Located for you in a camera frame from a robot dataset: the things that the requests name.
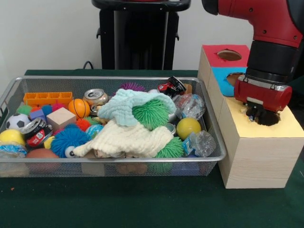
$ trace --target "yellow box top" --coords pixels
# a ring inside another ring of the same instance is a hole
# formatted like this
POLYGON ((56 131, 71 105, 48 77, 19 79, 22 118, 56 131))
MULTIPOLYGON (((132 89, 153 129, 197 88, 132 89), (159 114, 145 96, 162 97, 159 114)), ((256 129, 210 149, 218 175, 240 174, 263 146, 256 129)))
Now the yellow box top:
POLYGON ((286 107, 279 123, 272 126, 258 125, 245 115, 246 107, 233 97, 225 97, 239 137, 243 138, 304 138, 304 131, 293 113, 286 107))

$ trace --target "towel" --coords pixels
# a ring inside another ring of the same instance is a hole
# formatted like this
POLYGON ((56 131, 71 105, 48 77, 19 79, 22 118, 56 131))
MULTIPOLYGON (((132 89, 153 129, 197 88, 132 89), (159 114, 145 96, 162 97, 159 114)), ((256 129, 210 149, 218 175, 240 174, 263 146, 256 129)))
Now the towel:
POLYGON ((170 114, 175 113, 174 102, 165 94, 149 94, 131 89, 119 89, 116 95, 98 111, 98 117, 110 120, 115 118, 117 124, 121 126, 135 126, 138 121, 132 114, 132 108, 144 105, 153 99, 162 101, 170 114))
POLYGON ((126 127, 113 119, 93 140, 76 147, 73 152, 79 157, 93 149, 100 158, 117 157, 122 152, 128 157, 154 158, 171 139, 173 135, 164 126, 149 131, 140 123, 126 127))

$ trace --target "green spiky ball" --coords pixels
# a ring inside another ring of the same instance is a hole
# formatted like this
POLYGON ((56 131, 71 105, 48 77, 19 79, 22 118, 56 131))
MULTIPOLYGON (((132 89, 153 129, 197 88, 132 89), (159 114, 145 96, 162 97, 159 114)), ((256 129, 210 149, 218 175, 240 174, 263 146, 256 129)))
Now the green spiky ball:
POLYGON ((149 130, 164 126, 169 120, 168 109, 160 100, 151 100, 142 106, 136 106, 132 109, 132 114, 149 130))
POLYGON ((32 110, 32 107, 25 104, 25 105, 20 106, 17 109, 17 113, 29 116, 31 110, 32 110))
POLYGON ((99 122, 93 120, 92 117, 90 117, 90 116, 89 117, 85 117, 84 119, 87 120, 91 125, 97 125, 97 124, 99 124, 99 122))
MULTIPOLYGON (((156 158, 179 158, 184 154, 182 141, 179 137, 174 137, 171 141, 157 153, 156 158)), ((171 171, 172 162, 152 162, 149 163, 149 171, 157 174, 166 174, 171 171)))
POLYGON ((180 158, 184 154, 182 141, 179 137, 174 137, 171 141, 157 153, 156 158, 180 158))
POLYGON ((149 163, 149 172, 156 174, 166 174, 172 170, 172 162, 150 162, 149 163))

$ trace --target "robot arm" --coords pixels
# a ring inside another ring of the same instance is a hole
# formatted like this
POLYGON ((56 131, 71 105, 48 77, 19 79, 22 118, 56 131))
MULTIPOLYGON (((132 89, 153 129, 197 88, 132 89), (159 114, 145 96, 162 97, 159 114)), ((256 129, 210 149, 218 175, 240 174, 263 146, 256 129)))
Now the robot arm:
POLYGON ((304 34, 304 0, 202 0, 214 15, 246 19, 254 27, 253 43, 244 77, 235 98, 256 108, 282 111, 292 89, 286 86, 294 71, 304 34))

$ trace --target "circular hole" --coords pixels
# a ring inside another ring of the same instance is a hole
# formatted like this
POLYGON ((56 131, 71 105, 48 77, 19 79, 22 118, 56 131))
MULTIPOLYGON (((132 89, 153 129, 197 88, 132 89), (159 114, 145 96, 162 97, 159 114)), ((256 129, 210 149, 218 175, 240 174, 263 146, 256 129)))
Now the circular hole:
POLYGON ((234 87, 238 77, 240 77, 242 75, 244 75, 244 73, 240 73, 240 72, 231 73, 227 76, 227 81, 234 87))
POLYGON ((242 59, 242 56, 240 53, 233 51, 233 50, 222 50, 218 52, 218 57, 220 57, 223 60, 227 61, 238 61, 242 59))

